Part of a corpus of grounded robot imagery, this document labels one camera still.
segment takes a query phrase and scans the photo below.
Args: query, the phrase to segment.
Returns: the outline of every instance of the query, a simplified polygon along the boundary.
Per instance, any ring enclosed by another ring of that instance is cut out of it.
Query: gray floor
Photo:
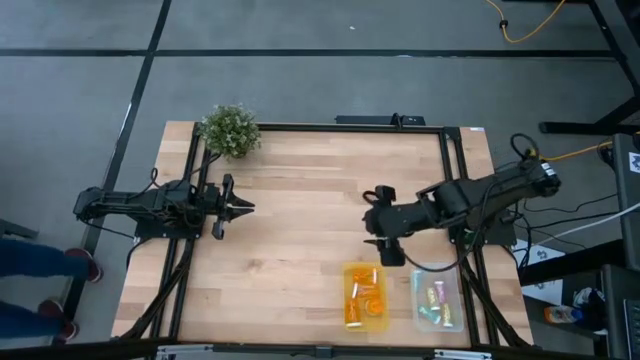
[[[551,4],[500,3],[518,37]],[[0,47],[146,48],[160,0],[0,0]],[[591,13],[567,5],[538,36],[506,45],[497,14],[481,0],[174,0],[160,48],[603,49]],[[0,218],[40,230],[39,243],[78,245],[71,209],[98,185],[127,111],[140,58],[0,58]],[[601,138],[546,136],[542,120],[590,122],[631,95],[616,63],[595,60],[415,58],[157,58],[142,98],[117,189],[148,181],[167,120],[198,120],[215,104],[244,103],[259,121],[329,123],[337,114],[424,115],[429,124],[486,128],[496,165],[514,160],[508,138],[534,136],[544,155]],[[595,154],[555,165],[563,180],[531,207],[570,207],[615,192]],[[617,209],[615,199],[581,214]],[[557,214],[530,214],[533,224]],[[108,226],[131,232],[126,219]],[[558,233],[566,227],[549,228]],[[536,234],[535,239],[546,236]],[[612,222],[566,240],[593,246],[619,237]],[[127,239],[104,234],[96,252],[106,275],[85,289],[77,342],[109,337],[124,281]],[[553,243],[563,251],[572,245]],[[0,298],[33,308],[63,293],[63,279],[9,278]],[[534,325],[536,343],[585,351],[588,342]],[[11,340],[2,347],[44,344]]]

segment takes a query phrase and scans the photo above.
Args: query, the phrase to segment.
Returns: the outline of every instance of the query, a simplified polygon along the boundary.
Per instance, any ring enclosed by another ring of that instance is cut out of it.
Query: green plant
[[[260,147],[260,130],[254,115],[242,105],[216,105],[202,118],[199,133],[207,149],[227,159],[239,159]]]

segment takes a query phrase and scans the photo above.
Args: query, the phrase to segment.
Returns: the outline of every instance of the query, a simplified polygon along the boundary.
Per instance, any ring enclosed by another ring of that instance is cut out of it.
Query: wooden tabletop
[[[192,122],[168,122],[158,153],[158,183],[179,179],[189,149]],[[471,178],[492,173],[485,133],[462,128]],[[449,146],[455,169],[455,150]],[[199,145],[196,164],[202,157]],[[368,205],[361,193],[386,184],[398,202],[415,201],[415,192],[443,180],[438,138],[427,134],[338,132],[262,132],[262,148],[241,160],[211,165],[208,182],[225,173],[235,193],[256,211],[225,227],[225,239],[211,236],[214,217],[196,242],[179,339],[197,342],[334,344],[369,346],[470,345],[468,330],[421,333],[413,324],[409,275],[412,267],[386,268],[390,323],[382,333],[344,329],[342,265],[379,261],[361,221]],[[158,290],[168,240],[141,246],[131,259],[113,335],[127,331]],[[403,239],[419,262],[456,259],[445,230],[428,230]],[[493,299],[516,329],[531,332],[513,259],[496,246],[484,255]],[[475,301],[481,338],[487,341],[484,314]],[[161,334],[168,332],[173,298],[167,302]]]

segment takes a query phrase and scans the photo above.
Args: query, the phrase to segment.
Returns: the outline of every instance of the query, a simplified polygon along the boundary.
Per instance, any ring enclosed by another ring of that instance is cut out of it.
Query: person
[[[50,246],[0,238],[0,276],[71,276],[92,283],[102,278],[102,268],[84,249],[60,251]],[[53,299],[40,303],[33,312],[0,301],[0,338],[55,336],[70,340],[78,325],[65,315]]]

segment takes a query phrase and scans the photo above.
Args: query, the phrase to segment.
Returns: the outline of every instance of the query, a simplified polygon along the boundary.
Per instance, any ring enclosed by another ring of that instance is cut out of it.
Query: red shoe
[[[38,305],[38,314],[62,321],[62,329],[60,329],[60,332],[56,335],[58,339],[69,341],[78,334],[78,324],[64,316],[64,310],[59,302],[52,299],[41,302],[40,305]]]
[[[73,248],[64,252],[67,256],[77,256],[82,257],[89,260],[89,276],[87,277],[87,281],[92,283],[97,283],[102,279],[102,268],[98,263],[93,259],[93,256],[89,254],[89,252],[85,249]]]

